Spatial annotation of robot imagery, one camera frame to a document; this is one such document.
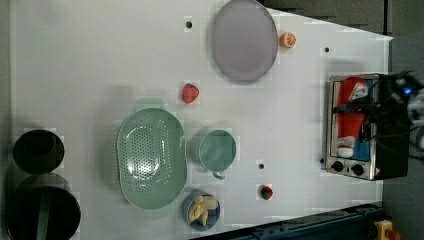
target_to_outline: oven knob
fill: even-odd
[[[356,164],[351,169],[356,176],[361,176],[364,174],[364,168],[361,165]]]
[[[331,167],[336,171],[336,172],[341,172],[343,170],[343,163],[339,162],[339,161],[335,161],[333,163],[333,165],[331,165]]]

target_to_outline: blue bowl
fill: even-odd
[[[187,224],[189,224],[190,227],[192,227],[193,229],[202,232],[202,231],[211,229],[216,224],[216,222],[218,222],[219,214],[221,212],[221,206],[219,205],[219,202],[218,202],[218,207],[216,209],[208,210],[209,212],[208,212],[208,220],[206,221],[206,226],[202,225],[201,218],[198,218],[194,220],[192,223],[189,223],[188,211],[190,209],[190,206],[191,204],[193,204],[194,200],[196,200],[200,196],[213,196],[213,195],[200,191],[200,190],[194,190],[184,200],[182,209],[183,209],[183,218],[187,222]]]

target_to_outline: small red object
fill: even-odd
[[[261,190],[261,196],[263,199],[268,200],[272,197],[273,191],[270,187],[264,186]]]
[[[359,77],[348,77],[340,85],[337,106],[347,104],[355,99],[368,96],[367,82]],[[342,158],[351,158],[354,153],[355,142],[359,136],[365,114],[338,113],[338,143],[337,155]]]
[[[400,235],[400,232],[395,232],[392,230],[389,230],[386,232],[386,237],[390,240],[402,240],[402,236]]]
[[[196,98],[199,96],[199,89],[193,84],[187,83],[183,88],[183,93],[181,98],[187,104],[194,102]]]

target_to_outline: mug handle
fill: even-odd
[[[218,178],[219,180],[223,180],[225,178],[224,172],[214,172],[213,176]]]

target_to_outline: black bowl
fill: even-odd
[[[16,165],[31,174],[49,173],[56,169],[65,156],[63,142],[46,130],[32,130],[23,134],[13,146]]]
[[[18,194],[8,215],[7,230],[13,240],[37,236],[68,240],[78,229],[80,219],[80,206],[70,192],[43,186]]]

